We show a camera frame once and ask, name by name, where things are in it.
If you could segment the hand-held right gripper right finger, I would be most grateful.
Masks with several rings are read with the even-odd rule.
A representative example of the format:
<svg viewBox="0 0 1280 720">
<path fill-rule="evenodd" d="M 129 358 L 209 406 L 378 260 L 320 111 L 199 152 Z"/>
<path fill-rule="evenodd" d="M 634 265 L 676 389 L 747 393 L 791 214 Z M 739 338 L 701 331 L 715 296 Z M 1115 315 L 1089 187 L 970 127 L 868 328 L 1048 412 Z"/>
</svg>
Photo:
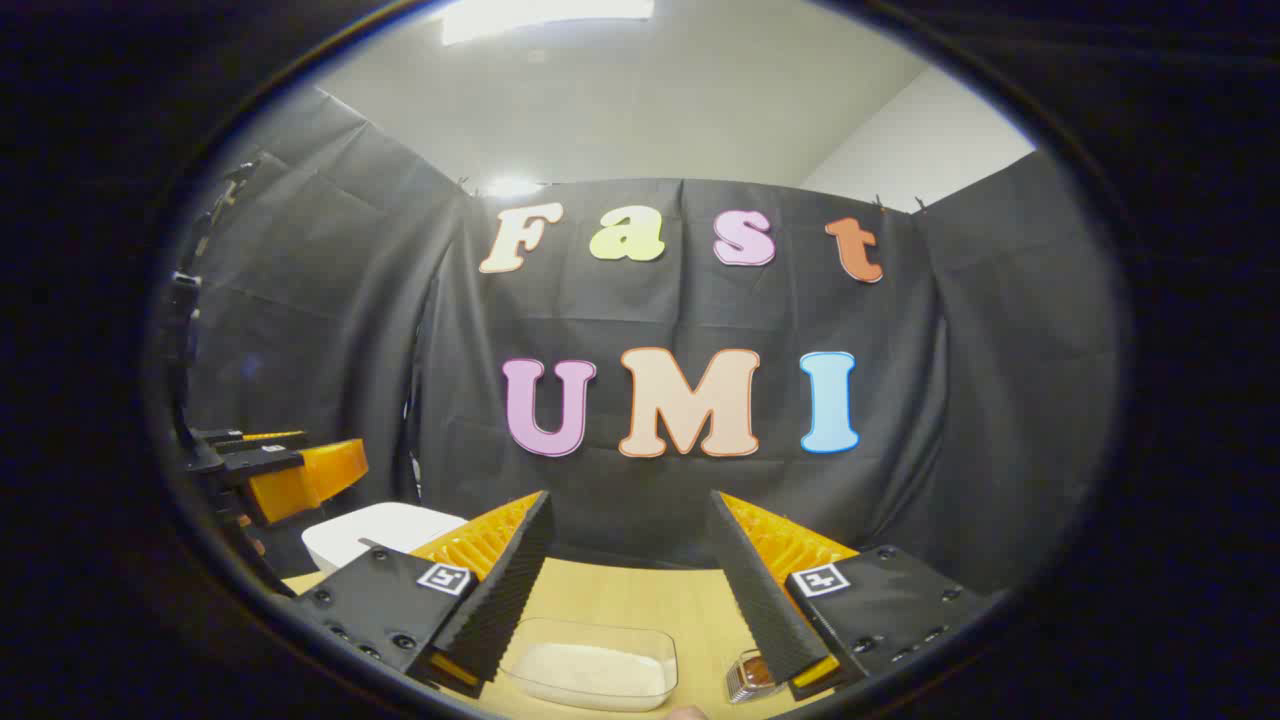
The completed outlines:
<svg viewBox="0 0 1280 720">
<path fill-rule="evenodd" d="M 892 673 L 998 602 L 895 544 L 858 551 L 726 492 L 708 501 L 713 557 L 795 700 Z"/>
</svg>

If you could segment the clear plastic container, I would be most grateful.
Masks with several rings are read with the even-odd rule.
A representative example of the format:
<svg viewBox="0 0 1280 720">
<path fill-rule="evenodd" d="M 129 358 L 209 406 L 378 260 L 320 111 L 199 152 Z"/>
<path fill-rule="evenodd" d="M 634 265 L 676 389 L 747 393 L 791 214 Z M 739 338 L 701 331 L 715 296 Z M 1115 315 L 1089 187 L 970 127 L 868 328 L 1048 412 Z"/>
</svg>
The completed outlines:
<svg viewBox="0 0 1280 720">
<path fill-rule="evenodd" d="M 593 644 L 645 655 L 672 665 L 680 683 L 677 646 L 675 638 L 668 633 L 648 628 L 577 623 L 550 618 L 529 618 L 518 623 L 500 661 L 500 675 L 512 682 L 503 673 L 503 669 L 508 667 L 529 646 L 539 642 Z"/>
</svg>

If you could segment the white rice cooker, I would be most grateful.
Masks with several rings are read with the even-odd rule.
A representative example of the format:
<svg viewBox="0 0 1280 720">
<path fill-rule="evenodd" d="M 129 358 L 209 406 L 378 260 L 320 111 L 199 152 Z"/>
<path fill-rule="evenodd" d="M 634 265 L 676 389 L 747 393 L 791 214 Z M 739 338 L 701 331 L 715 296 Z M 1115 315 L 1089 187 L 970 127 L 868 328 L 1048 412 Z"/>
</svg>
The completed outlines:
<svg viewBox="0 0 1280 720">
<path fill-rule="evenodd" d="M 301 539 L 317 570 L 330 575 L 376 546 L 407 553 L 465 523 L 448 512 L 383 502 L 320 521 L 302 530 Z"/>
</svg>

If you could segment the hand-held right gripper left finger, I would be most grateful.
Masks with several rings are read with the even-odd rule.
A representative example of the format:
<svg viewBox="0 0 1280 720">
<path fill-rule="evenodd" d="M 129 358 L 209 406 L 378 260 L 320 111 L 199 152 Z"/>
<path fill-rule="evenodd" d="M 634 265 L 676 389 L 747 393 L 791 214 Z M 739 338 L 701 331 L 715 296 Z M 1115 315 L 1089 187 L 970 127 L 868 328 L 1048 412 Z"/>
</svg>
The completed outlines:
<svg viewBox="0 0 1280 720">
<path fill-rule="evenodd" d="M 294 605 L 374 662 L 477 698 L 497 676 L 554 533 L 550 496 L 538 491 L 419 550 L 374 546 Z"/>
</svg>

